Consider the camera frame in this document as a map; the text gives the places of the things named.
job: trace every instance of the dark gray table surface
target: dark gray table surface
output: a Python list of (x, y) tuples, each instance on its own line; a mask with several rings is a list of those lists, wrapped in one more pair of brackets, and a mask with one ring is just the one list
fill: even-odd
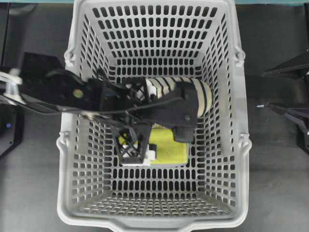
[[(263, 78), (261, 73), (308, 47), (303, 6), (237, 7), (246, 52), (250, 152), (249, 212), (229, 232), (307, 232), (309, 230), (309, 155), (296, 145), (296, 126), (256, 105), (307, 102), (301, 81)], [(72, 6), (11, 5), (3, 64), (15, 66), (24, 51), (56, 55), (67, 48)], [(60, 117), (25, 112), (23, 142), (0, 159), (1, 232), (94, 232), (108, 229), (64, 224), (56, 213)]]

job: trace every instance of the white cable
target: white cable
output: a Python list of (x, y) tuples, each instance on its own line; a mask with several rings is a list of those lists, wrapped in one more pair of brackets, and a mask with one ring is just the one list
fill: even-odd
[(21, 79), (19, 76), (16, 75), (19, 74), (19, 72), (20, 71), (18, 69), (11, 69), (10, 74), (0, 72), (0, 81), (21, 85), (23, 84), (23, 79)]

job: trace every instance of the ventilated basket wall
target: ventilated basket wall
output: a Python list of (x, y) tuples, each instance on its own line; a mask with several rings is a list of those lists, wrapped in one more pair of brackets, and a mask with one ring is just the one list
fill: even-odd
[(129, 76), (207, 82), (210, 111), (198, 119), (188, 163), (124, 167), (105, 126), (63, 114), (58, 214), (74, 225), (115, 231), (239, 225), (248, 207), (244, 53), (229, 0), (78, 0), (67, 69), (83, 79), (102, 68)]

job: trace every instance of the black cable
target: black cable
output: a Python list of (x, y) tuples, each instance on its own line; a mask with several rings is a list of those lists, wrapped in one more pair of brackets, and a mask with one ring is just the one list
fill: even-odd
[(34, 109), (32, 107), (29, 107), (25, 104), (22, 104), (22, 103), (20, 103), (16, 100), (8, 98), (6, 96), (1, 95), (1, 97), (5, 98), (8, 101), (14, 102), (16, 105), (22, 106), (25, 109), (34, 111), (34, 112), (41, 114), (41, 115), (50, 115), (50, 116), (59, 115), (61, 113), (78, 113), (80, 111), (87, 111), (87, 112), (90, 112), (90, 113), (100, 113), (100, 114), (107, 114), (107, 115), (108, 114), (111, 114), (111, 115), (112, 114), (122, 114), (122, 113), (125, 113), (125, 112), (134, 111), (134, 110), (142, 110), (142, 109), (148, 109), (148, 108), (155, 107), (155, 106), (165, 105), (165, 104), (171, 103), (173, 101), (177, 101), (177, 100), (183, 100), (182, 97), (175, 97), (175, 98), (171, 98), (171, 99), (168, 99), (168, 100), (165, 100), (165, 101), (155, 102), (155, 103), (151, 103), (151, 104), (148, 104), (148, 105), (142, 105), (142, 106), (137, 106), (137, 107), (131, 107), (131, 108), (127, 108), (127, 109), (124, 109), (124, 110), (117, 110), (117, 111), (98, 111), (97, 112), (97, 111), (88, 111), (88, 110), (83, 110), (83, 109), (55, 111), (53, 109), (50, 109), (50, 110), (53, 110), (53, 112), (44, 112), (44, 111), (40, 111), (40, 110)]

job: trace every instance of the yellow sponge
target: yellow sponge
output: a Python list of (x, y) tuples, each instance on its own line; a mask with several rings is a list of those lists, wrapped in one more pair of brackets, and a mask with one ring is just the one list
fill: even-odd
[(187, 163), (188, 144), (174, 141), (171, 129), (153, 128), (149, 143), (156, 145), (156, 159), (151, 164)]

